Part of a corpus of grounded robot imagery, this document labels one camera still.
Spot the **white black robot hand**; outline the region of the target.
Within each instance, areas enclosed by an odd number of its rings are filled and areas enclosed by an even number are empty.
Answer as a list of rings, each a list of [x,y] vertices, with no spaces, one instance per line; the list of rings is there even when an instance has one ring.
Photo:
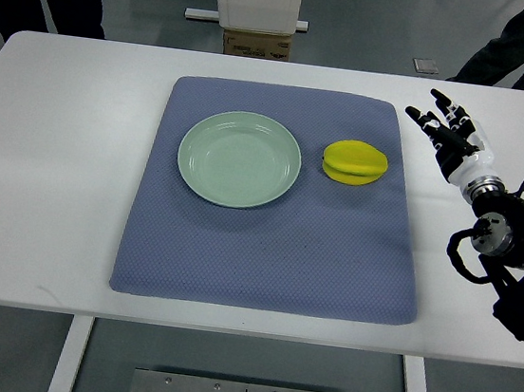
[[[445,181],[458,187],[468,203],[486,192],[504,191],[503,181],[493,169],[495,156],[481,126],[439,90],[433,89],[430,94],[443,118],[414,106],[407,106],[405,112],[430,139]]]

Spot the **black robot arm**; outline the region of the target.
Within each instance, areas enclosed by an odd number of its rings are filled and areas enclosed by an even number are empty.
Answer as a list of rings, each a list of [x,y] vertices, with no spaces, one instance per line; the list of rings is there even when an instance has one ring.
[[[451,235],[446,253],[454,269],[477,285],[490,284],[498,299],[493,316],[524,342],[524,180],[513,193],[496,179],[474,186],[473,227]]]

